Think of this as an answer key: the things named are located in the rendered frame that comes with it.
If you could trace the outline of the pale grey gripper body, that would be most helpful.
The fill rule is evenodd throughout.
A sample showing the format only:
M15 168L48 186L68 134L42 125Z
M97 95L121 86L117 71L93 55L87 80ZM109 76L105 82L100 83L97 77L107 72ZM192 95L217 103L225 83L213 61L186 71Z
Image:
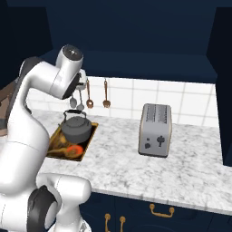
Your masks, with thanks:
M76 84L76 89L77 90L84 90L86 88L86 83L87 83L87 76L85 70L81 69L77 74L77 84Z

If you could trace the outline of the dark grey kettle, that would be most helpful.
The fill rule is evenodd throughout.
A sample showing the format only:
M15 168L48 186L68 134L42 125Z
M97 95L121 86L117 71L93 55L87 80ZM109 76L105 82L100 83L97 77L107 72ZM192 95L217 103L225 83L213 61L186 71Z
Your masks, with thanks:
M60 125L61 131L70 143L83 143L87 141L92 132L92 123L86 118L86 113L79 110L66 110Z

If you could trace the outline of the navy upper cabinet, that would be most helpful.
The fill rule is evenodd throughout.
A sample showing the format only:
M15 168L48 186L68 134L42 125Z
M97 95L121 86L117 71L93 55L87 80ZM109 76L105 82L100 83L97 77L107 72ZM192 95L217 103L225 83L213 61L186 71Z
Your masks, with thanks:
M53 46L77 46L90 76L214 82L216 9L232 0L6 0L46 8Z

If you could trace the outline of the orange mug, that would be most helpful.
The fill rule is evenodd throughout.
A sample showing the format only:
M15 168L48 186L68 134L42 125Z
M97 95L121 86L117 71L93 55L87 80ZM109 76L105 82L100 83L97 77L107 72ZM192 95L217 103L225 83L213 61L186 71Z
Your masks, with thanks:
M72 145L67 148L69 154L81 155L83 153L83 147L80 145Z

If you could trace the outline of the navy tall cabinet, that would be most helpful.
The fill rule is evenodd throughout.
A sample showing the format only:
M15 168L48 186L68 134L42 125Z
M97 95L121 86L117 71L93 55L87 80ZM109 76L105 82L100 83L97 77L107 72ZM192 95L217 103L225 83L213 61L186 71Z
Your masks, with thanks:
M232 167L232 6L216 9L207 58L217 73L222 160L225 166Z

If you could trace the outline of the navy lower cabinet run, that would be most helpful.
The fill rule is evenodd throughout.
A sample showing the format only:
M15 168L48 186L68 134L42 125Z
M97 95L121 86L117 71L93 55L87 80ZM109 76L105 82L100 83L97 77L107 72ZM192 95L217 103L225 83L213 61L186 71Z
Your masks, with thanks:
M174 207L173 217L152 215L150 203L155 205L155 212L165 214ZM232 216L95 192L81 204L80 210L92 232L105 232L106 213L111 215L111 232L120 232L121 216L126 218L123 232L232 232Z

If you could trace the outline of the brown wooden shelf unit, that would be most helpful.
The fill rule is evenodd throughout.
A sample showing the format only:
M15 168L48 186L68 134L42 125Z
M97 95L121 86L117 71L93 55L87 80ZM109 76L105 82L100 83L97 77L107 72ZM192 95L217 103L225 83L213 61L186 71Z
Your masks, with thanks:
M9 102L11 101L12 95L15 91L16 83L17 80L14 80L0 90L0 137L7 134L5 115Z

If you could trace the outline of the grey two-slot toaster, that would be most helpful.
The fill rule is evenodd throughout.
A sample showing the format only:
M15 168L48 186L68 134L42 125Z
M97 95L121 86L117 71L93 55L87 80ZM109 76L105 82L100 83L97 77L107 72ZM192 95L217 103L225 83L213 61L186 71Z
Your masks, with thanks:
M145 103L140 119L138 153L151 157L167 158L171 134L170 106Z

